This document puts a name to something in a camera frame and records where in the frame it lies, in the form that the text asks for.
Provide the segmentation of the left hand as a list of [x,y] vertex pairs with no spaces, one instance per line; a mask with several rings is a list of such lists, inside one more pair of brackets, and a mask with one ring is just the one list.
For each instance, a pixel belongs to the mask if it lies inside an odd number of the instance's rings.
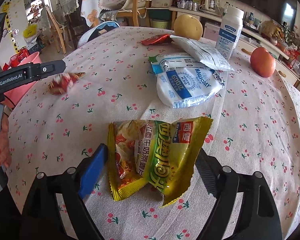
[[6,168],[9,168],[12,162],[8,138],[8,128],[8,117],[6,114],[4,114],[2,117],[0,130],[0,167],[4,165]]

